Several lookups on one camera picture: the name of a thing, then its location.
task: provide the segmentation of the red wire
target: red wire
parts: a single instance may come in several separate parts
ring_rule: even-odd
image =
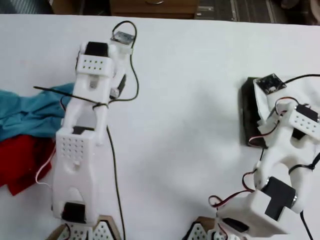
[[[63,239],[63,240],[69,240],[69,238],[71,237],[71,229],[70,229],[70,227],[69,227],[68,224],[65,224],[65,225],[66,225],[66,227],[67,227],[67,229],[68,229],[68,231],[69,231],[69,235],[68,235],[67,238],[65,238],[65,239]]]
[[[274,132],[274,130],[276,130],[276,128],[278,127],[279,122],[280,122],[280,121],[278,120],[278,122],[276,123],[275,127],[274,127],[271,131],[269,131],[269,132],[267,132],[267,133],[264,133],[264,134],[261,134],[261,135],[258,135],[258,136],[252,136],[252,137],[250,137],[250,139],[249,139],[249,141],[248,141],[248,144],[249,144],[250,146],[253,146],[253,147],[259,147],[259,146],[257,146],[257,145],[251,144],[251,143],[250,143],[251,140],[256,139],[256,138],[263,138],[263,137],[265,137],[265,136],[267,136],[267,135],[269,135],[269,134],[272,134],[272,133]]]
[[[291,99],[291,100],[294,100],[297,104],[300,104],[300,103],[298,102],[298,100],[295,99],[295,98],[292,97],[292,96],[283,96],[283,97],[280,97],[280,98],[279,98],[277,101],[275,101],[275,103],[274,103],[274,110],[275,110],[275,113],[276,113],[277,115],[279,115],[279,113],[278,113],[278,111],[277,111],[277,103],[278,103],[279,100],[282,100],[282,99]]]
[[[247,186],[247,184],[246,184],[246,182],[245,182],[245,177],[248,176],[248,175],[254,174],[254,173],[256,172],[256,170],[257,170],[257,169],[255,169],[255,170],[253,170],[253,171],[250,171],[250,172],[246,172],[246,173],[243,174],[243,176],[242,176],[242,185],[243,185],[243,187],[244,187],[246,190],[248,190],[248,191],[250,191],[250,192],[252,192],[252,193],[253,193],[255,190],[253,190],[252,188],[250,188],[250,187]]]
[[[227,234],[227,232],[222,228],[222,226],[218,223],[219,228],[221,229],[221,231],[225,234],[226,238],[225,240],[228,240],[229,236]]]
[[[221,199],[220,197],[218,197],[217,195],[211,195],[211,196],[209,197],[209,199],[208,199],[208,200],[209,200],[209,204],[211,205],[211,207],[218,208],[218,207],[226,204],[229,200],[233,199],[233,198],[236,197],[237,195],[242,194],[242,193],[248,193],[248,192],[249,192],[249,193],[252,193],[252,191],[250,191],[250,190],[238,191],[238,192],[236,192],[236,193],[228,196],[225,200],[222,200],[222,199]],[[211,198],[216,198],[216,199],[218,199],[219,201],[220,201],[220,200],[222,200],[222,201],[220,201],[219,203],[211,204],[211,203],[210,203],[210,199],[211,199]]]

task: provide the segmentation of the perforated white plate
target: perforated white plate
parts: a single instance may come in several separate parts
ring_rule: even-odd
[[[98,226],[93,232],[94,240],[114,240],[108,224],[105,221],[99,222]]]
[[[112,77],[108,76],[108,73],[113,74],[113,65],[111,58],[80,54],[76,65],[76,71],[81,74]]]
[[[111,230],[105,221],[100,221],[94,232],[92,227],[69,224],[71,235],[69,236],[69,230],[65,227],[57,240],[114,240]]]
[[[64,228],[60,236],[57,240],[86,240],[87,235],[92,236],[92,228],[83,225],[77,224],[68,224],[71,230],[71,235],[69,236],[69,229],[67,227]]]
[[[207,240],[207,233],[200,223],[196,223],[187,240]]]
[[[293,110],[289,118],[292,127],[320,141],[320,124]]]

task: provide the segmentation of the white plastic part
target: white plastic part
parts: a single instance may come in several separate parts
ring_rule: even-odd
[[[294,109],[295,103],[290,104],[288,112],[281,118],[274,131],[273,145],[265,152],[263,160],[256,165],[254,173],[254,185],[261,190],[272,176],[273,168],[278,164],[284,164],[288,169],[297,164],[311,164],[314,158],[314,140],[309,135],[305,135],[301,140],[292,138],[294,127],[289,119]],[[312,171],[299,167],[290,174],[291,186],[296,190],[297,199],[292,206],[292,210],[300,213],[309,196],[312,187]]]
[[[83,42],[83,43],[80,45],[79,54],[85,54],[86,49],[87,49],[87,45],[88,45],[88,42]]]
[[[78,225],[78,224],[69,224],[71,233],[69,229],[65,227],[58,237],[57,240],[91,240],[93,239],[92,227]]]
[[[292,127],[320,141],[320,124],[318,122],[313,121],[294,109],[290,115],[289,123]]]
[[[112,87],[111,91],[110,91],[110,96],[114,97],[115,99],[117,99],[119,97],[119,89]]]
[[[62,217],[65,204],[85,205],[85,222],[94,226],[98,220],[97,179],[94,173],[95,147],[107,139],[108,106],[93,109],[96,118],[94,131],[73,134],[77,120],[85,109],[95,103],[108,104],[111,81],[115,75],[114,60],[109,57],[79,54],[73,95],[89,99],[88,102],[71,98],[67,105],[62,128],[56,133],[57,161],[52,184],[53,215]]]
[[[116,46],[117,49],[119,49],[120,55],[127,56],[133,53],[133,50],[130,45],[122,44],[118,41],[113,41],[113,40],[111,40],[110,43]]]
[[[223,229],[240,237],[268,238],[277,234],[289,234],[299,216],[284,207],[278,221],[265,214],[271,197],[256,190],[246,197],[235,197],[227,204],[219,207],[217,216],[221,219],[231,218],[249,226],[245,233],[238,232],[221,222]]]
[[[262,89],[258,86],[256,80],[253,81],[253,89],[257,106],[257,113],[259,114],[261,121],[264,123],[264,121],[267,120],[270,114],[270,110],[268,108],[268,98],[264,91],[262,91]]]
[[[219,219],[216,219],[214,229],[210,229],[207,232],[207,240],[240,240],[240,238],[236,235],[234,235],[232,232],[228,231],[226,227],[223,228],[223,230],[226,232],[226,234],[221,230],[218,223],[223,226],[223,222],[219,222]]]
[[[114,75],[114,62],[108,57],[80,54],[76,72],[112,78]]]
[[[118,88],[119,83],[126,74],[129,66],[129,54],[128,49],[131,49],[128,45],[121,44],[116,41],[111,41],[109,46],[109,55],[115,62],[115,75],[113,77],[114,88]]]
[[[93,161],[96,133],[72,134],[67,128],[56,133],[57,162],[53,175],[53,215],[61,218],[65,204],[85,204],[88,226],[97,223],[97,179]]]
[[[187,240],[206,240],[207,233],[200,223],[196,223],[187,238]]]
[[[261,134],[266,134],[266,133],[270,133],[278,124],[278,115],[277,117],[275,117],[273,114],[272,116],[270,116],[263,125],[258,126],[258,129],[260,131]],[[266,136],[264,136],[264,141],[265,141],[265,145],[267,147],[271,147],[274,145],[274,141],[275,141],[275,132],[272,132]]]

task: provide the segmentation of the red cloth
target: red cloth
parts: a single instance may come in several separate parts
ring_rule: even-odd
[[[0,142],[0,186],[8,185],[14,196],[36,182],[40,167],[48,160],[55,148],[51,138],[18,135]],[[49,162],[38,180],[51,169]]]

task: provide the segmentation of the wood panel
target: wood panel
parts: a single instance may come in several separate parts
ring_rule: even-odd
[[[194,15],[198,0],[164,0],[161,4],[149,4],[146,1],[155,3],[157,0],[111,0],[111,13],[115,16],[124,14],[190,14]]]
[[[77,15],[79,14],[80,3],[80,0],[54,0],[52,9],[54,14]]]
[[[132,18],[152,18],[152,19],[193,19],[195,15],[192,13],[129,13],[116,12],[113,16],[132,17]]]

